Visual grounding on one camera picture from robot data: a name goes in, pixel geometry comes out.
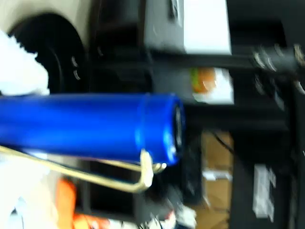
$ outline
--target black metal frame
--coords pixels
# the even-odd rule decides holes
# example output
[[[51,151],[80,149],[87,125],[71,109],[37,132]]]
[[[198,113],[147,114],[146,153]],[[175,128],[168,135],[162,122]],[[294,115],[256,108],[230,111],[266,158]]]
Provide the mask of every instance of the black metal frame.
[[[246,69],[246,70],[267,70],[257,64],[253,55],[188,55],[185,53],[168,53],[168,52],[136,52],[137,55],[133,59],[130,55],[125,55],[126,51],[121,54],[112,56],[107,55],[102,61],[93,64],[94,68],[99,70],[122,70],[122,69],[140,69],[152,70],[155,68],[170,67],[221,67],[227,69]],[[294,64],[297,68],[300,65],[295,64],[295,57],[289,58],[289,63]],[[281,72],[297,72],[299,69],[282,69]],[[225,105],[204,105],[204,104],[185,104],[185,112],[187,117],[188,129],[193,133],[200,133],[202,129],[225,130],[225,131],[282,131],[290,132],[290,140],[294,145],[298,154],[298,210],[296,215],[296,228],[302,228],[305,225],[305,107],[302,106],[304,96],[295,88],[294,84],[289,81],[289,91],[293,91],[285,101],[288,102],[287,107],[289,114],[279,112],[279,109],[269,104],[261,103],[225,106]]]

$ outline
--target blue cylinder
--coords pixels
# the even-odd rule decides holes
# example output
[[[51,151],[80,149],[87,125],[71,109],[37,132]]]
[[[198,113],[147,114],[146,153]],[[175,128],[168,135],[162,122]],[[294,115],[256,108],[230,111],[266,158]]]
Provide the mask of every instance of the blue cylinder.
[[[181,150],[180,100],[154,94],[0,97],[0,145],[52,154],[174,164]]]

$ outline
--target white label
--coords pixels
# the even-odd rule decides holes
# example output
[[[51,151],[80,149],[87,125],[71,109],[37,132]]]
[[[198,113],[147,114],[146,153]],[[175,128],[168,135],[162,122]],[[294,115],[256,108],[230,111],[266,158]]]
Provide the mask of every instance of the white label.
[[[257,218],[270,218],[273,222],[274,204],[270,199],[270,187],[276,186],[276,176],[266,165],[254,166],[253,211]]]

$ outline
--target black wheel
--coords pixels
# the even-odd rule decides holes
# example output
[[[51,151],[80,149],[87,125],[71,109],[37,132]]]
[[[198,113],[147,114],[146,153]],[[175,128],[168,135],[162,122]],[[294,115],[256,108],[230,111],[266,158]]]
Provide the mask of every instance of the black wheel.
[[[16,25],[10,36],[28,52],[37,52],[36,60],[49,73],[51,93],[89,91],[86,54],[73,25],[60,15],[44,13]]]

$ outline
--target cardboard box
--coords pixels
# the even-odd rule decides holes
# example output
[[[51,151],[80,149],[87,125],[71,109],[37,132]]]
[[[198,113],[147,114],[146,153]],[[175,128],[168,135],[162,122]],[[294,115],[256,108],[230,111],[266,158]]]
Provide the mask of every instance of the cardboard box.
[[[207,209],[230,211],[232,182],[229,180],[205,181],[205,203]]]
[[[227,229],[229,228],[229,213],[214,212],[208,209],[194,207],[196,213],[197,229]]]
[[[217,133],[217,135],[231,148],[233,141],[228,133]],[[227,170],[233,166],[231,152],[220,144],[213,134],[204,133],[202,136],[203,161],[209,169]]]

